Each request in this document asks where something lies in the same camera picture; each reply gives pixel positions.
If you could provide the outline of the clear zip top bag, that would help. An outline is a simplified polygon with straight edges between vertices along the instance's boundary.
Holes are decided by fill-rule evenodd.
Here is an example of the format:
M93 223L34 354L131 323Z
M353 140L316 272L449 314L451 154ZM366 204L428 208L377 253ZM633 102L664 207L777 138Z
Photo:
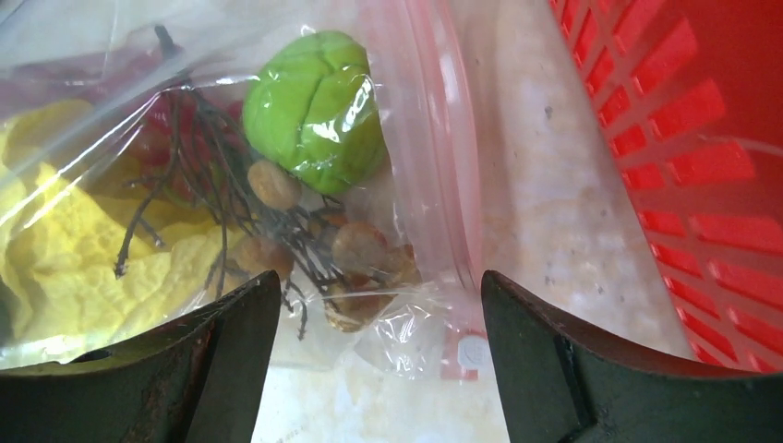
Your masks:
M1 366L276 272L276 365L475 380L475 118L449 1L5 1Z

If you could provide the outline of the red toy grape bunch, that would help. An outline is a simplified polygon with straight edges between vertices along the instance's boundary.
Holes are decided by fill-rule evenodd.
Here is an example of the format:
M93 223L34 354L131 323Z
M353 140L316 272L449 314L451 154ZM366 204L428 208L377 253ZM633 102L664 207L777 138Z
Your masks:
M117 165L126 174L118 195L152 195L185 208L245 202L252 156L241 128L241 105L196 90L155 94Z

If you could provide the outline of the brown toy grape bunch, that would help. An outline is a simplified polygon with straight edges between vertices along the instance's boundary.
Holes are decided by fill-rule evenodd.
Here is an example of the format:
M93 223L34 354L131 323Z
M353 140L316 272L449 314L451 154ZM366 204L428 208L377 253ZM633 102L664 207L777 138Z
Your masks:
M202 91L190 69L148 85L136 93L129 109L134 128L149 108L151 97L165 90ZM395 243L379 226L349 213L343 195L312 190L277 163L260 155L243 135L252 159L247 167L247 200L237 205L191 207L204 210L223 230L237 229L234 245L225 245L204 281L205 292L220 297L268 271L283 283L283 303L304 299L311 288L323 303L329 322L344 332L364 328L399 294L418 286L422 277L410 245ZM146 220L148 206L158 200L143 197L126 226L114 264L114 275L126 274L130 244L138 231L157 246L163 239Z

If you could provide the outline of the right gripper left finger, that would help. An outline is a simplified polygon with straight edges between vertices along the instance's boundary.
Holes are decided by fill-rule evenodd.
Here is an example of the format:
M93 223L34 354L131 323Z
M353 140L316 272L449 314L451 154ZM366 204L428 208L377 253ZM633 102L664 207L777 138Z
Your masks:
M5 442L248 442L282 305L265 272L218 301L65 363L1 374Z

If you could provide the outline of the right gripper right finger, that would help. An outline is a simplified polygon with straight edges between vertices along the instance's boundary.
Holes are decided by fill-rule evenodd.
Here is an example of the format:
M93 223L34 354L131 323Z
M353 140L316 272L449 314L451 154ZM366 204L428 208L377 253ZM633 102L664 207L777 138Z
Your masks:
M626 340L494 270L481 296L513 442L778 442L782 376Z

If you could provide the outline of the green toy apple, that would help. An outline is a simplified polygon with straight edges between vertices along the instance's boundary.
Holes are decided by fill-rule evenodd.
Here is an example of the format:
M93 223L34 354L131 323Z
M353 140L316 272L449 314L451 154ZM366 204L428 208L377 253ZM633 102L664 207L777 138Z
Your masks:
M362 184L387 156L367 52L338 30L273 56L250 81L241 118L260 155L321 194Z

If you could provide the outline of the yellow toy cabbage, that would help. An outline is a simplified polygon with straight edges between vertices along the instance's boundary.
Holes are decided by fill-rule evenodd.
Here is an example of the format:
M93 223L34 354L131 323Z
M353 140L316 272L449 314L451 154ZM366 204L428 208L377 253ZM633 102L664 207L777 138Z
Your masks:
M4 368L65 361L125 340L185 311L237 229L223 230L204 210L152 202L145 233L130 244L126 274L114 264L135 196L79 187L41 162L1 191L1 279L10 335Z

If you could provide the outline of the red plastic basket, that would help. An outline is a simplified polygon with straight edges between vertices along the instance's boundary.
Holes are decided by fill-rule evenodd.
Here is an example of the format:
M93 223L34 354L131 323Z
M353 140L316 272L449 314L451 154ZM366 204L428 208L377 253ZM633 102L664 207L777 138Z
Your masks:
M695 356L782 368L782 5L550 3Z

